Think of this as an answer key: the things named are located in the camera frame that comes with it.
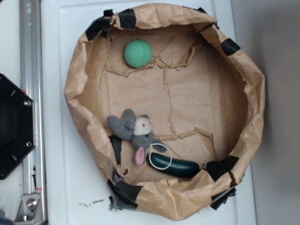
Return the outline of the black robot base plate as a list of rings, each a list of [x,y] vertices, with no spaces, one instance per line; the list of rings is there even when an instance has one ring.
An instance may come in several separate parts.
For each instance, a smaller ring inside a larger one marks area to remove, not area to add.
[[[0,179],[6,179],[35,147],[34,101],[0,75]]]

